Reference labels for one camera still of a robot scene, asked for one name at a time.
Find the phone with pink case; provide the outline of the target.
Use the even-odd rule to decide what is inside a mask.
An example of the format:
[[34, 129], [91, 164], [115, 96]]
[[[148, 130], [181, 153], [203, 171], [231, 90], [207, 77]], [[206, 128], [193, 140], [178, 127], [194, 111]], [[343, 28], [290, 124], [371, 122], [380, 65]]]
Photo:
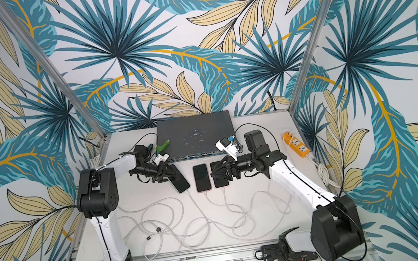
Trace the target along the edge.
[[206, 164], [193, 166], [194, 179], [196, 180], [197, 192], [206, 192], [212, 189], [210, 175]]

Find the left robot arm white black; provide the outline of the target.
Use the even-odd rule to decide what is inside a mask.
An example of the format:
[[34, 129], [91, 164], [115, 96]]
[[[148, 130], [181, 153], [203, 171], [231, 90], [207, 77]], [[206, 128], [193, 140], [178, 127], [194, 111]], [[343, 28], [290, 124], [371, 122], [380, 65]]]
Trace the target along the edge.
[[132, 152], [121, 153], [110, 163], [83, 170], [80, 174], [77, 209], [94, 226], [104, 261], [132, 261], [117, 221], [117, 179], [127, 173], [144, 176], [157, 183], [178, 177], [178, 172], [165, 159], [151, 162], [150, 152], [148, 147], [136, 145]]

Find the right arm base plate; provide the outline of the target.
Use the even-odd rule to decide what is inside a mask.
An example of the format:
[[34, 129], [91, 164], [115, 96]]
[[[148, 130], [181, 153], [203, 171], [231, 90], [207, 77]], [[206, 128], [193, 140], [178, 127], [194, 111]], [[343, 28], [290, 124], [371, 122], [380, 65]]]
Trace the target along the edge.
[[310, 261], [318, 258], [315, 252], [293, 251], [288, 244], [277, 242], [263, 245], [254, 252], [258, 261]]

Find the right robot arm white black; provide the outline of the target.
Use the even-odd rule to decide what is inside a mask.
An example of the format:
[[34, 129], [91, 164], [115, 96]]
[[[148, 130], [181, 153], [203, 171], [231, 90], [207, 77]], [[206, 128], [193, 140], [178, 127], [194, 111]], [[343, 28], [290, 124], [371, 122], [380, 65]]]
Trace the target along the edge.
[[280, 150], [271, 150], [262, 132], [244, 135], [248, 153], [240, 153], [235, 136], [217, 141], [226, 156], [211, 170], [214, 179], [231, 181], [246, 171], [257, 173], [280, 184], [311, 211], [310, 230], [296, 232], [283, 241], [294, 252], [314, 252], [325, 261], [335, 261], [356, 247], [366, 245], [356, 204], [348, 196], [338, 197], [302, 174]]

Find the phone with white case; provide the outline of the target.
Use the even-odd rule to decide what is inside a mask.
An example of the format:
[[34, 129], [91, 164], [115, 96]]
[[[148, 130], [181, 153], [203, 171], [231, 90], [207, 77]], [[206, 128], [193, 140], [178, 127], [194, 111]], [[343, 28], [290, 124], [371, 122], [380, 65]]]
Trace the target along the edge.
[[[217, 162], [210, 163], [210, 168], [213, 169], [215, 165], [217, 165]], [[213, 182], [214, 182], [214, 187], [217, 189], [221, 187], [227, 187], [229, 186], [229, 183], [230, 183], [228, 180], [221, 179], [221, 178], [213, 178]]]

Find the phone with light blue case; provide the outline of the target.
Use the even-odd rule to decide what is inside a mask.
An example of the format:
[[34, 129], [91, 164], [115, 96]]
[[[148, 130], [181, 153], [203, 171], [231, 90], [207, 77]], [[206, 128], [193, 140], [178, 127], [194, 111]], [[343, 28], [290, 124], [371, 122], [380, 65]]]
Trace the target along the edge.
[[167, 178], [178, 193], [187, 191], [191, 186], [175, 165], [169, 165], [167, 167]]

